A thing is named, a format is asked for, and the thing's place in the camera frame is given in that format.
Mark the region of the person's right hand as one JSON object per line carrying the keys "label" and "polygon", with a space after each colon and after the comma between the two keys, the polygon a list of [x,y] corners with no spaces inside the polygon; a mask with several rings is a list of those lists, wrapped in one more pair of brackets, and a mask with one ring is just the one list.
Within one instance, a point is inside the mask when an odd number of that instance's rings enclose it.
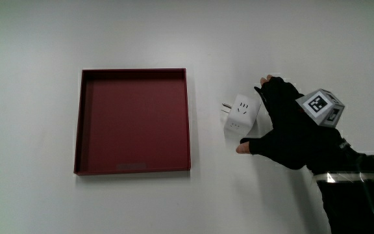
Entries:
{"label": "person's right hand", "polygon": [[239,154],[262,155],[289,169],[306,166],[315,174],[343,171],[356,161],[351,149],[335,128],[318,126],[296,102],[297,89],[280,77],[261,78],[260,95],[273,129],[260,138],[243,138]]}

